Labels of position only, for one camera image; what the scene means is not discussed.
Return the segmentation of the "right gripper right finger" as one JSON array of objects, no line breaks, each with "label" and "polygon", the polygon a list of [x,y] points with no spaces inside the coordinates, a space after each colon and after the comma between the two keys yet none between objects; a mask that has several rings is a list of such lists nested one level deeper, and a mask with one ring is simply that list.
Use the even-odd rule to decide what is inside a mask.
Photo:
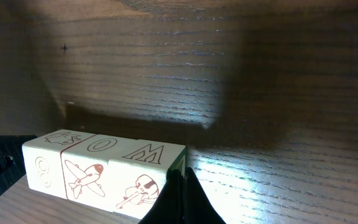
[{"label": "right gripper right finger", "polygon": [[186,224],[226,224],[209,202],[191,167],[185,168],[183,206]]}]

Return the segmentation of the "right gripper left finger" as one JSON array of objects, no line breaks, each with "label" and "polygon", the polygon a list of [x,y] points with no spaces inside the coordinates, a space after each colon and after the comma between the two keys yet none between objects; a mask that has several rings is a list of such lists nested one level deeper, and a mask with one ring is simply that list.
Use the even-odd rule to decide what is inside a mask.
[{"label": "right gripper left finger", "polygon": [[182,182],[179,170],[170,171],[157,200],[139,224],[183,223]]}]

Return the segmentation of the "white block green Z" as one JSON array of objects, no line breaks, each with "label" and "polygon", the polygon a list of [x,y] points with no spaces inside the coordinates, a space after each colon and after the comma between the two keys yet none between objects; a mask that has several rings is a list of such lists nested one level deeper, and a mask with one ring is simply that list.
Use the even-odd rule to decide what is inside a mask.
[{"label": "white block green Z", "polygon": [[61,129],[22,145],[30,189],[66,198],[61,154],[92,136],[91,133]]}]

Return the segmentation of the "white block letter M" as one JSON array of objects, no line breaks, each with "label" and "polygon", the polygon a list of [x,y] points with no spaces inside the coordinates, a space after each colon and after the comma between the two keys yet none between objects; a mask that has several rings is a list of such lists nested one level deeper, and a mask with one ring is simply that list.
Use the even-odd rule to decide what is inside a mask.
[{"label": "white block letter M", "polygon": [[141,219],[154,205],[171,170],[184,171],[187,148],[166,142],[136,140],[109,160],[114,212]]}]

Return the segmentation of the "white block soccer ball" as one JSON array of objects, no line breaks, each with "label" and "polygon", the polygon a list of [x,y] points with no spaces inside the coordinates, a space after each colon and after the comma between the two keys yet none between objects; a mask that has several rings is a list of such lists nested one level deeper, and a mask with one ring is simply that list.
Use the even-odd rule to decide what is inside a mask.
[{"label": "white block soccer ball", "polygon": [[60,156],[67,199],[113,211],[117,178],[108,162],[134,143],[134,139],[94,134],[65,149]]}]

